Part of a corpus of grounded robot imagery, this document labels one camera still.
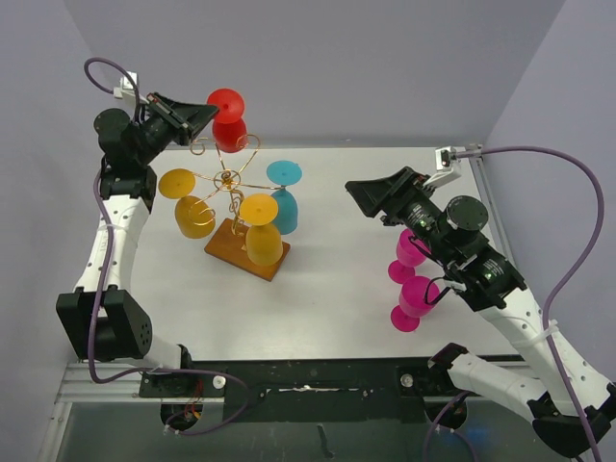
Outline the red wine glass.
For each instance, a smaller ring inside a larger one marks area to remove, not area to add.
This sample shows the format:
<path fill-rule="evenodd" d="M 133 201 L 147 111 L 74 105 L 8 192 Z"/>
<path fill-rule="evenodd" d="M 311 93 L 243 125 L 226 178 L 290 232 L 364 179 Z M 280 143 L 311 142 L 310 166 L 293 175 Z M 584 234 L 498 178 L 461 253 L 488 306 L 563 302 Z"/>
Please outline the red wine glass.
<path fill-rule="evenodd" d="M 243 120 L 244 99 L 235 90 L 222 88 L 213 91 L 207 99 L 216 106 L 212 134 L 218 148 L 226 153 L 236 153 L 246 145 L 247 128 Z"/>

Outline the pink wine glass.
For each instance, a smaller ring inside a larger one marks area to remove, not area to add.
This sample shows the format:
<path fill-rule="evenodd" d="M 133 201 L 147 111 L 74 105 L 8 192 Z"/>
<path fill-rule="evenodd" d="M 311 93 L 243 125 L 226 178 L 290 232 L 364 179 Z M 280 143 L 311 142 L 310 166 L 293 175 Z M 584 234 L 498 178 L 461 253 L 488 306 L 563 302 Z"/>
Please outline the pink wine glass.
<path fill-rule="evenodd" d="M 434 308 L 435 300 L 440 294 L 439 287 L 429 278 L 410 277 L 402 284 L 398 305 L 391 312 L 393 326 L 401 332 L 416 330 L 421 319 Z"/>
<path fill-rule="evenodd" d="M 397 284 L 403 284 L 416 275 L 416 268 L 423 264 L 426 256 L 415 246 L 415 235 L 408 229 L 402 231 L 396 246 L 396 259 L 388 267 L 388 275 Z"/>

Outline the yellow wine glass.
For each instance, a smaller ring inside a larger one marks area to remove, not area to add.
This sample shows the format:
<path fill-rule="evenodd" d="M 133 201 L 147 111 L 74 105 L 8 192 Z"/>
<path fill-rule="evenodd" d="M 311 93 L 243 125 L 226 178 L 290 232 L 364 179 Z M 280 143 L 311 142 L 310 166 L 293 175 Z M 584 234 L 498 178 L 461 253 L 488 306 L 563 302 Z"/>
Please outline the yellow wine glass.
<path fill-rule="evenodd" d="M 180 232 L 189 239 L 204 239 L 215 226 L 215 213 L 201 198 L 192 195 L 196 185 L 193 173 L 176 168 L 159 180 L 159 192 L 168 199 L 175 199 L 174 217 Z"/>

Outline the blue wine glass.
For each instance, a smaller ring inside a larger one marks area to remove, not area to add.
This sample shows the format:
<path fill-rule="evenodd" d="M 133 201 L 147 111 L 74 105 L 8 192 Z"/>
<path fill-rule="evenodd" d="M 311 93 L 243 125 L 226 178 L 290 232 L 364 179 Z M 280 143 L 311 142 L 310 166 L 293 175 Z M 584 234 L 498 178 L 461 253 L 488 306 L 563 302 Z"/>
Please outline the blue wine glass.
<path fill-rule="evenodd" d="M 289 235 L 298 226 L 298 205 L 288 188 L 301 180 L 302 170 L 297 163 L 281 160 L 271 163 L 266 174 L 272 183 L 280 186 L 271 194 L 278 205 L 278 213 L 272 223 L 281 235 Z"/>

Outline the pink wine glass front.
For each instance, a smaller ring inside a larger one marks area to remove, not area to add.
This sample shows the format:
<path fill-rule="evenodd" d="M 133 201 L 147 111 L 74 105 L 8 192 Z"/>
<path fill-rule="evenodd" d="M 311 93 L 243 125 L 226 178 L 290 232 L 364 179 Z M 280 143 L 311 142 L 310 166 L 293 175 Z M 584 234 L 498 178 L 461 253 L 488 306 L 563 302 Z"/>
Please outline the pink wine glass front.
<path fill-rule="evenodd" d="M 402 284 L 398 305 L 391 312 L 393 326 L 401 332 L 416 330 L 421 319 L 434 308 L 435 300 L 440 294 L 439 287 L 429 278 L 410 277 Z"/>

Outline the orange wine glass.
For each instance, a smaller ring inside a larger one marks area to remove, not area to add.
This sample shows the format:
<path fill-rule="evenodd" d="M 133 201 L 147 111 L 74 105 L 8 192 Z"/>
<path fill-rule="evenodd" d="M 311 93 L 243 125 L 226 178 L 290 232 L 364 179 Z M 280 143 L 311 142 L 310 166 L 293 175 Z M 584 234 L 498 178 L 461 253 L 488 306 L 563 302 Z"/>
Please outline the orange wine glass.
<path fill-rule="evenodd" d="M 240 207 L 240 218 L 248 225 L 245 246 L 249 260 L 262 267 L 276 264 L 283 254 L 281 234 L 272 223 L 278 213 L 273 197 L 255 193 Z"/>

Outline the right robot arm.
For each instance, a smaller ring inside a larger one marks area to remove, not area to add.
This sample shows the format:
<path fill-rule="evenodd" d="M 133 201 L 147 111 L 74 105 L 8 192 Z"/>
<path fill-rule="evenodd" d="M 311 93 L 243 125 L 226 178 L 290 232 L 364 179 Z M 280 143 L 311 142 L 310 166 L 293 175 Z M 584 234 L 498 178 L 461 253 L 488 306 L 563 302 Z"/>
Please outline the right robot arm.
<path fill-rule="evenodd" d="M 615 419 L 614 383 L 582 358 L 555 323 L 543 324 L 547 311 L 482 233 L 485 206 L 458 195 L 439 208 L 427 180 L 404 167 L 389 177 L 348 181 L 345 188 L 365 216 L 405 226 L 442 268 L 453 291 L 534 373 L 516 374 L 450 343 L 430 358 L 429 384 L 442 394 L 460 390 L 488 398 L 530 422 L 539 439 L 561 456 L 582 455 Z"/>

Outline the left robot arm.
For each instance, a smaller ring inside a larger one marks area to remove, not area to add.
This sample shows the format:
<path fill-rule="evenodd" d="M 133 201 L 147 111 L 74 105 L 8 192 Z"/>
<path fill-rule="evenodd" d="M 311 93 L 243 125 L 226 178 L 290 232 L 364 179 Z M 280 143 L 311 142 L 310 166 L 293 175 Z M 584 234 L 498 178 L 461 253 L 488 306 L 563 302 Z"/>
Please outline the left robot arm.
<path fill-rule="evenodd" d="M 103 152 L 93 184 L 99 221 L 86 267 L 75 288 L 58 296 L 56 311 L 90 377 L 103 383 L 96 365 L 121 362 L 132 372 L 162 375 L 176 396 L 196 381 L 185 346 L 157 337 L 152 321 L 130 292 L 141 231 L 157 191 L 151 162 L 170 144 L 188 146 L 218 114 L 218 107 L 174 101 L 151 92 L 133 115 L 120 108 L 93 122 Z"/>

